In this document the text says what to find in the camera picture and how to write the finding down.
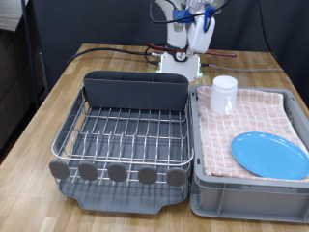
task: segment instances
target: plate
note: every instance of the plate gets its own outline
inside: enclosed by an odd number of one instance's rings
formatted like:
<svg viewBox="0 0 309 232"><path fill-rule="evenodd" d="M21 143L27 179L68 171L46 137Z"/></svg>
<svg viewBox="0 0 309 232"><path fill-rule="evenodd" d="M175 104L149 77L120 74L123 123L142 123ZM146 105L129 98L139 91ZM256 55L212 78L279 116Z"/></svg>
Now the plate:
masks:
<svg viewBox="0 0 309 232"><path fill-rule="evenodd" d="M307 155L293 142L275 134L242 133L233 139L231 149L243 167L262 177L299 180L309 171Z"/></svg>

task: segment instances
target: wire rack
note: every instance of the wire rack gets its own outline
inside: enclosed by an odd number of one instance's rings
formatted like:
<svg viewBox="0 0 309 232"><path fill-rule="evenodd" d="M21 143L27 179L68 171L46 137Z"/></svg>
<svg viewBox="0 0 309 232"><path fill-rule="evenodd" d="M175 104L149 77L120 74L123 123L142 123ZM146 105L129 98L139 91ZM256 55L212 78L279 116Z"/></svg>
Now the wire rack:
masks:
<svg viewBox="0 0 309 232"><path fill-rule="evenodd" d="M126 166L127 187L139 182L138 170L142 166L155 168L154 187L166 185L169 169L187 172L193 159L187 116L186 111L90 107L83 95L63 144L55 149L54 142L52 151L57 159L67 163L71 184L81 179L78 164L89 161L97 168L97 185L103 185L104 181L114 185L107 173L110 163Z"/></svg>

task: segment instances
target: white robot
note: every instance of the white robot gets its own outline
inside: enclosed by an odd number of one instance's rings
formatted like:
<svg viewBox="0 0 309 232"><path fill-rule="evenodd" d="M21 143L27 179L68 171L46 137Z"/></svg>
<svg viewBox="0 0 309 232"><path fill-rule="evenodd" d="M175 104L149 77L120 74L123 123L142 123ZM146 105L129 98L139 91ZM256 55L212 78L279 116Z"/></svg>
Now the white robot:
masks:
<svg viewBox="0 0 309 232"><path fill-rule="evenodd" d="M156 2L163 10L167 21L156 21L152 5ZM202 76L200 57L206 53L213 34L218 14L230 0L153 0L150 14L153 22L167 24L167 45L161 55L159 73L178 73L189 81Z"/></svg>

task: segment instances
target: checkered towel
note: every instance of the checkered towel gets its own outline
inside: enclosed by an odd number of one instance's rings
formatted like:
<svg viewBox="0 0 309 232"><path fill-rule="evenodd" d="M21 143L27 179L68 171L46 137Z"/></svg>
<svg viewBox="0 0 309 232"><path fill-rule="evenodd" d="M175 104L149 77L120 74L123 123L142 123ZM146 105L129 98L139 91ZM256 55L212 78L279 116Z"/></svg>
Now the checkered towel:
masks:
<svg viewBox="0 0 309 232"><path fill-rule="evenodd" d="M308 156L308 151L284 111L281 94L239 89L237 109L231 115L212 112L211 87L200 87L197 89L197 94L205 175L276 180L259 177L248 171L232 155L232 140L237 135L249 131L282 136L300 147ZM293 181L308 183L309 178L307 176L302 180Z"/></svg>

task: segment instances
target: white mug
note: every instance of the white mug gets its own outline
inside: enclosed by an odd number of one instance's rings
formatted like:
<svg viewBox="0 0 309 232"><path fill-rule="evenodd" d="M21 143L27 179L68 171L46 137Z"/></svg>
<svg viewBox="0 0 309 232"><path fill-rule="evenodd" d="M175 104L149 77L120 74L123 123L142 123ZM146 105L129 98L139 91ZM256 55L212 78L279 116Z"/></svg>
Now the white mug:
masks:
<svg viewBox="0 0 309 232"><path fill-rule="evenodd" d="M220 75L213 80L211 110L230 115L236 109L238 81L229 75Z"/></svg>

